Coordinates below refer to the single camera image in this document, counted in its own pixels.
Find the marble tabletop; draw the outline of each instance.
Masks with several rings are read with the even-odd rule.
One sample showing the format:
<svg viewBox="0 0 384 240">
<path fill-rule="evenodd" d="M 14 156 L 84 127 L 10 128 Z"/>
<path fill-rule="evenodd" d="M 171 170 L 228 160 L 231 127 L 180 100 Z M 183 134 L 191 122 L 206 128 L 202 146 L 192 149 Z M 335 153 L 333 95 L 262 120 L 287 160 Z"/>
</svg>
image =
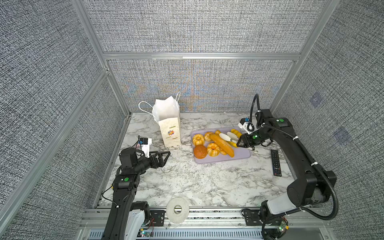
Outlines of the marble tabletop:
<svg viewBox="0 0 384 240">
<path fill-rule="evenodd" d="M 134 113 L 120 150 L 132 146 L 137 136 L 152 138 L 150 151 L 170 151 L 163 168 L 149 169 L 141 175 L 134 201 L 147 201 L 150 207 L 165 207 L 170 199 L 183 197 L 196 207 L 257 207 L 286 192 L 293 182 L 292 174 L 279 145 L 257 146 L 249 159 L 197 164 L 194 161 L 190 133 L 193 130 L 237 126 L 247 114 L 180 113 L 181 145 L 165 148 L 159 125 L 147 113 Z M 272 174 L 270 149 L 279 150 L 282 177 Z M 116 159 L 109 178 L 109 188 L 120 166 Z M 112 199 L 113 190 L 104 196 Z M 102 199 L 99 207 L 110 207 Z"/>
</svg>

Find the white paper bag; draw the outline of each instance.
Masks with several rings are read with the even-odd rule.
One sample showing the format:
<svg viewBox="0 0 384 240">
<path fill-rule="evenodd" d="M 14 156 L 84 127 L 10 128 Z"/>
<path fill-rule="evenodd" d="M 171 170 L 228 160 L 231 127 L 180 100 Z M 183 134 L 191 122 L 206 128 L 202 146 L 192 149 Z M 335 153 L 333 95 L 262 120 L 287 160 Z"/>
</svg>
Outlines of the white paper bag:
<svg viewBox="0 0 384 240">
<path fill-rule="evenodd" d="M 180 139 L 180 106 L 179 98 L 174 99 L 172 96 L 166 100 L 156 99 L 155 105 L 142 101 L 140 103 L 147 103 L 152 107 L 152 113 L 149 113 L 140 108 L 143 112 L 149 113 L 154 117 L 154 120 L 159 124 L 161 136 L 163 137 L 165 147 L 173 147 L 181 144 Z"/>
</svg>

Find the gray textured wall panel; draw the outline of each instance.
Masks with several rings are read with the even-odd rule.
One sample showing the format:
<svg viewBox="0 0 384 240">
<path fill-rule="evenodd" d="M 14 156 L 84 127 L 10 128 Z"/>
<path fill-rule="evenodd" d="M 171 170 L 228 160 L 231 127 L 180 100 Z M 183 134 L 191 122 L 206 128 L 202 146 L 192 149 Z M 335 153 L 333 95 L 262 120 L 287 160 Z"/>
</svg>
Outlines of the gray textured wall panel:
<svg viewBox="0 0 384 240">
<path fill-rule="evenodd" d="M 84 0 L 104 51 L 300 52 L 326 0 Z"/>
<path fill-rule="evenodd" d="M 0 207 L 101 71 L 70 0 L 2 1 Z"/>
<path fill-rule="evenodd" d="M 342 0 L 276 110 L 338 177 L 339 240 L 384 235 L 383 16 L 381 0 Z"/>
<path fill-rule="evenodd" d="M 132 111 L 137 104 L 175 97 L 181 111 L 249 111 L 255 93 L 268 108 L 290 60 L 110 60 Z"/>
<path fill-rule="evenodd" d="M 104 80 L 2 239 L 73 239 L 125 120 Z"/>
</svg>

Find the toy food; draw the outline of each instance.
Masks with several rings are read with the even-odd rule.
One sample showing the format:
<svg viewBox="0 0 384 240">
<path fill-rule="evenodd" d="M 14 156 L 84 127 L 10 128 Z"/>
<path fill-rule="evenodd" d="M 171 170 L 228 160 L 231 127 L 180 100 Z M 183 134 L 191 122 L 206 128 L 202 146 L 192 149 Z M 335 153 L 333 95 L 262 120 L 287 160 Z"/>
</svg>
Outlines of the toy food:
<svg viewBox="0 0 384 240">
<path fill-rule="evenodd" d="M 201 134 L 196 134 L 195 136 L 193 136 L 192 142 L 193 142 L 193 145 L 195 145 L 195 146 L 200 145 L 200 144 L 204 144 L 204 142 L 205 142 L 204 136 Z"/>
<path fill-rule="evenodd" d="M 231 133 L 234 133 L 238 138 L 241 137 L 241 132 L 237 131 L 236 129 L 231 129 Z"/>
<path fill-rule="evenodd" d="M 235 153 L 233 152 L 233 149 L 229 143 L 227 143 L 225 140 L 223 140 L 219 135 L 217 134 L 211 134 L 210 138 L 212 141 L 214 141 L 220 148 L 224 150 L 224 152 L 228 153 L 229 156 L 234 157 Z"/>
<path fill-rule="evenodd" d="M 226 134 L 224 134 L 224 133 L 222 133 L 222 132 L 219 134 L 219 136 L 220 136 L 222 139 L 226 140 L 226 141 L 231 141 L 231 138 L 230 138 L 228 135 L 226 135 Z"/>
<path fill-rule="evenodd" d="M 234 139 L 236 141 L 239 140 L 239 138 L 236 136 L 236 134 L 234 133 L 231 133 L 231 132 L 227 132 L 227 135 L 231 138 L 231 139 Z"/>
<path fill-rule="evenodd" d="M 204 139 L 206 142 L 212 142 L 212 139 L 209 137 L 209 135 L 214 134 L 213 132 L 206 132 L 204 134 Z"/>
<path fill-rule="evenodd" d="M 207 149 L 204 147 L 204 145 L 197 145 L 193 149 L 193 154 L 195 155 L 196 158 L 202 159 L 207 156 Z"/>
<path fill-rule="evenodd" d="M 227 141 L 227 143 L 229 143 L 232 147 L 238 148 L 238 146 L 234 142 Z"/>
<path fill-rule="evenodd" d="M 216 143 L 210 143 L 207 146 L 208 155 L 211 157 L 216 157 L 220 153 L 220 147 Z"/>
<path fill-rule="evenodd" d="M 227 153 L 226 153 L 226 152 L 224 152 L 224 150 L 223 150 L 223 149 L 221 149 L 221 148 L 220 148 L 220 153 L 221 153 L 221 154 L 223 154 L 223 155 L 226 155 L 226 154 L 227 154 Z"/>
</svg>

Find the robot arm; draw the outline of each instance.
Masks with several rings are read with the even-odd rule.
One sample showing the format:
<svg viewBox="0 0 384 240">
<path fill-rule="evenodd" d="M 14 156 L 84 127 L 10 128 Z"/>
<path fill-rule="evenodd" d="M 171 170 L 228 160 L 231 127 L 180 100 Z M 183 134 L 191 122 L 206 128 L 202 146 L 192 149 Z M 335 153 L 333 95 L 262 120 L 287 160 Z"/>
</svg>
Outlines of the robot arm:
<svg viewBox="0 0 384 240">
<path fill-rule="evenodd" d="M 260 208 L 260 219 L 264 221 L 297 208 L 303 208 L 310 204 L 318 204 L 328 201 L 333 197 L 334 210 L 329 216 L 316 215 L 323 220 L 329 220 L 336 216 L 338 211 L 337 197 L 333 190 L 336 183 L 336 175 L 333 171 L 326 171 L 318 164 L 303 144 L 299 141 L 292 124 L 286 118 L 274 118 L 269 109 L 260 109 L 255 113 L 257 123 L 253 132 L 247 131 L 238 141 L 239 147 L 254 147 L 263 145 L 265 140 L 276 141 L 286 155 L 294 173 L 295 181 L 287 187 L 283 195 L 264 201 Z M 252 122 L 244 122 L 243 126 L 251 128 Z"/>
<path fill-rule="evenodd" d="M 116 173 L 116 178 L 112 183 L 113 186 L 113 203 L 108 221 L 105 227 L 102 240 L 123 240 L 130 239 L 126 237 L 127 222 L 129 213 L 133 209 L 143 210 L 145 220 L 149 220 L 149 206 L 147 202 L 132 203 L 137 186 L 140 182 L 140 175 L 145 173 L 149 168 L 163 167 L 170 155 L 170 152 L 149 152 L 148 157 L 144 152 L 134 147 L 126 148 L 121 151 L 120 161 L 121 167 Z"/>
</svg>

